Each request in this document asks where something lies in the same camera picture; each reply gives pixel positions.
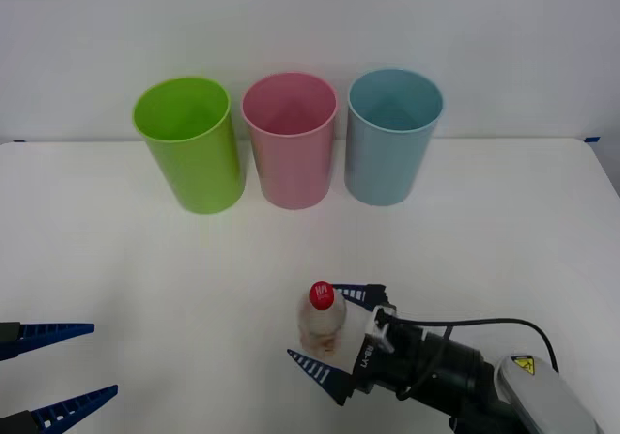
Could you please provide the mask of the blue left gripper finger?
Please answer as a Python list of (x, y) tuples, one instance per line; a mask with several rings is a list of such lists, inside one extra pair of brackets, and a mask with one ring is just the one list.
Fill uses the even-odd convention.
[(25, 410), (1, 418), (1, 434), (65, 433), (117, 394), (118, 385), (113, 385), (36, 410)]
[(2, 322), (0, 360), (16, 358), (58, 342), (93, 333), (95, 326), (86, 323), (22, 324)]

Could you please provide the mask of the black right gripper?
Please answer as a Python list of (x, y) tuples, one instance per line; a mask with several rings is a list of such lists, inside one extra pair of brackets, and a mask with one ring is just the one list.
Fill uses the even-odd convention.
[[(333, 288), (345, 300), (369, 312), (388, 302), (386, 286), (382, 284), (333, 284)], [(333, 365), (293, 349), (286, 352), (340, 406), (355, 388), (369, 393), (375, 385), (396, 395), (414, 395), (436, 370), (436, 336), (387, 313), (372, 315), (355, 358), (347, 355)]]

